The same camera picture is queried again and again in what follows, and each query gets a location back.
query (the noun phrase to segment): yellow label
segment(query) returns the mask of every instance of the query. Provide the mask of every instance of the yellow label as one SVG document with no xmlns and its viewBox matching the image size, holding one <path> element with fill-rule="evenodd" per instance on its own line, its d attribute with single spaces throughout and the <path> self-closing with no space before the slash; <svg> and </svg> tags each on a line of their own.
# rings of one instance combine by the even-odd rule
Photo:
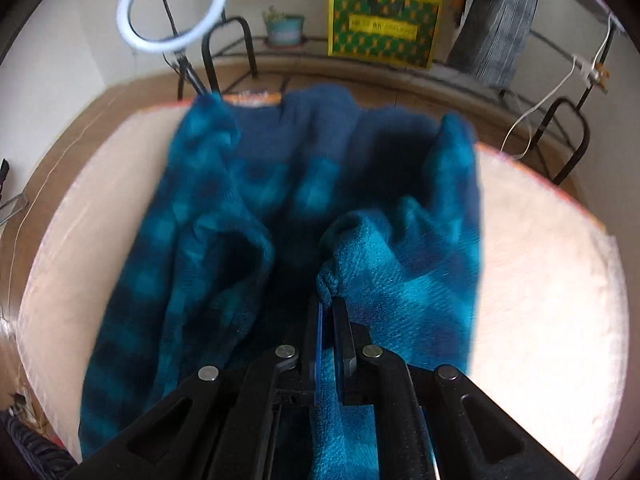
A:
<svg viewBox="0 0 640 480">
<path fill-rule="evenodd" d="M 392 36 L 393 38 L 409 41 L 415 41 L 418 35 L 418 25 L 398 22 L 398 20 L 389 18 L 380 18 L 379 16 L 365 16 L 363 14 L 349 16 L 349 30 Z"/>
</svg>

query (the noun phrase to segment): hanging gray fabric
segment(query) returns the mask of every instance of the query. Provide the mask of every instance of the hanging gray fabric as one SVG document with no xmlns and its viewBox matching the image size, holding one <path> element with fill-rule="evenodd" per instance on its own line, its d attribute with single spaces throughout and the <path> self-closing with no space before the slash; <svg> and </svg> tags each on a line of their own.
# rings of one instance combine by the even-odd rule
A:
<svg viewBox="0 0 640 480">
<path fill-rule="evenodd" d="M 447 64 L 492 88 L 507 88 L 538 0 L 473 0 Z"/>
</svg>

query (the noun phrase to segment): white ring light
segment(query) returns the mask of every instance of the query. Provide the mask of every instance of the white ring light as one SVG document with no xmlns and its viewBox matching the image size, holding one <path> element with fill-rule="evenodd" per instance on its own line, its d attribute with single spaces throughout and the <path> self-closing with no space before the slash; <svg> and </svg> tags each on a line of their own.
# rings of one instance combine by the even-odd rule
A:
<svg viewBox="0 0 640 480">
<path fill-rule="evenodd" d="M 124 41 L 133 48 L 150 54 L 178 52 L 188 44 L 198 41 L 216 24 L 225 6 L 225 0 L 211 0 L 211 6 L 200 23 L 187 32 L 167 40 L 146 40 L 141 38 L 131 26 L 131 7 L 133 0 L 120 0 L 116 12 L 118 30 Z"/>
</svg>

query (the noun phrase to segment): plaid garment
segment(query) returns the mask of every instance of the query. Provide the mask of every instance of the plaid garment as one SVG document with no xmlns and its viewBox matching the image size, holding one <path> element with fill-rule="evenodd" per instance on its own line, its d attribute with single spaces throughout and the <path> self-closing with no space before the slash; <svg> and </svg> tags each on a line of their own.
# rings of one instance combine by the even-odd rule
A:
<svg viewBox="0 0 640 480">
<path fill-rule="evenodd" d="M 447 64 L 485 86 L 508 88 L 538 0 L 473 0 Z"/>
<path fill-rule="evenodd" d="M 89 457 L 205 364 L 237 367 L 304 322 L 316 290 L 407 362 L 466 368 L 479 273 L 473 136 L 341 87 L 235 108 L 199 97 L 108 304 L 82 392 Z M 377 478 L 370 408 L 285 410 L 274 478 Z"/>
</svg>

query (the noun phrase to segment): metal screw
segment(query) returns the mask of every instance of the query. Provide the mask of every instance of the metal screw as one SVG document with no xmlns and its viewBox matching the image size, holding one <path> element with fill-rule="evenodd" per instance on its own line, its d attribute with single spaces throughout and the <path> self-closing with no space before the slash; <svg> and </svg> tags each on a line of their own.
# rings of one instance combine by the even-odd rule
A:
<svg viewBox="0 0 640 480">
<path fill-rule="evenodd" d="M 376 358 L 382 355 L 382 348 L 378 345 L 367 345 L 362 349 L 364 357 Z"/>
<path fill-rule="evenodd" d="M 276 348 L 276 355 L 282 358 L 293 357 L 296 354 L 296 347 L 291 345 L 280 345 Z"/>
<path fill-rule="evenodd" d="M 203 366 L 198 370 L 198 377 L 203 381 L 215 381 L 220 371 L 215 366 Z"/>
<path fill-rule="evenodd" d="M 451 365 L 438 367 L 438 375 L 447 381 L 452 381 L 458 376 L 458 370 Z"/>
</svg>

